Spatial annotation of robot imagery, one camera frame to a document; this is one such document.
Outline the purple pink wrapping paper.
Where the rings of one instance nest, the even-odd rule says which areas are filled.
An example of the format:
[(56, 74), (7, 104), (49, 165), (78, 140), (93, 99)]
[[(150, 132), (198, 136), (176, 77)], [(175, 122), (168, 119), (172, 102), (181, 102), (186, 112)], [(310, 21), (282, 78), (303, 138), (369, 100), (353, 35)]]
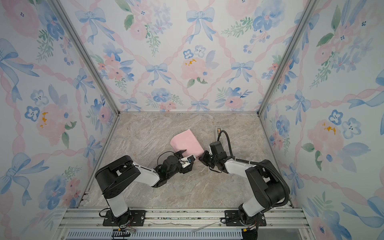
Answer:
[(182, 153), (184, 158), (190, 155), (198, 158), (204, 153), (201, 144), (190, 129), (174, 136), (170, 141), (170, 145), (176, 152), (185, 150)]

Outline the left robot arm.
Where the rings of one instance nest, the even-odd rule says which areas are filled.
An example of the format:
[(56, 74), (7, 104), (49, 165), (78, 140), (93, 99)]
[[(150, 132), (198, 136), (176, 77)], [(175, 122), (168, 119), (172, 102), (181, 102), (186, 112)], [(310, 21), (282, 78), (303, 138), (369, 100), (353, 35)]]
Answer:
[(176, 153), (170, 151), (162, 164), (154, 169), (145, 168), (125, 155), (112, 163), (100, 168), (95, 173), (95, 179), (101, 189), (109, 208), (104, 216), (104, 227), (122, 227), (129, 225), (142, 226), (145, 211), (131, 213), (123, 191), (132, 183), (143, 183), (152, 188), (165, 185), (174, 175), (186, 174), (193, 169), (194, 155), (183, 156), (185, 151)]

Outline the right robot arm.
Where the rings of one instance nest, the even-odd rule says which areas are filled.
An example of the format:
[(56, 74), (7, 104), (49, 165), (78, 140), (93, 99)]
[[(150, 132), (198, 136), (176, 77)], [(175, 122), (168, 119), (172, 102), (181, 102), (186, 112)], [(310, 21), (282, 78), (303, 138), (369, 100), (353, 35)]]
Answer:
[(258, 224), (263, 214), (272, 208), (285, 206), (289, 201), (289, 187), (269, 160), (252, 162), (228, 157), (226, 153), (211, 155), (205, 151), (199, 160), (211, 171), (244, 177), (249, 181), (253, 197), (239, 206), (242, 224)]

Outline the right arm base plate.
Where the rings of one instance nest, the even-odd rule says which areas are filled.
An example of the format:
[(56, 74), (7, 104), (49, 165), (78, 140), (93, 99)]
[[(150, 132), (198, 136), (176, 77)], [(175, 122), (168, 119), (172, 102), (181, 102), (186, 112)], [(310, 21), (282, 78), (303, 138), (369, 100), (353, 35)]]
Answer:
[(226, 210), (221, 223), (227, 227), (265, 227), (267, 225), (264, 214), (258, 213), (252, 217), (240, 210)]

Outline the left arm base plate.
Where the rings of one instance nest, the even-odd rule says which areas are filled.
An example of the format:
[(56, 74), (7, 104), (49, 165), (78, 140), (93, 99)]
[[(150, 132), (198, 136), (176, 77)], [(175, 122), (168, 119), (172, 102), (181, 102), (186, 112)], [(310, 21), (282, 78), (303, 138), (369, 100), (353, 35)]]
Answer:
[(115, 217), (111, 210), (106, 212), (106, 215), (103, 217), (103, 226), (104, 227), (142, 227), (144, 225), (145, 210), (128, 210), (126, 213), (120, 217)]

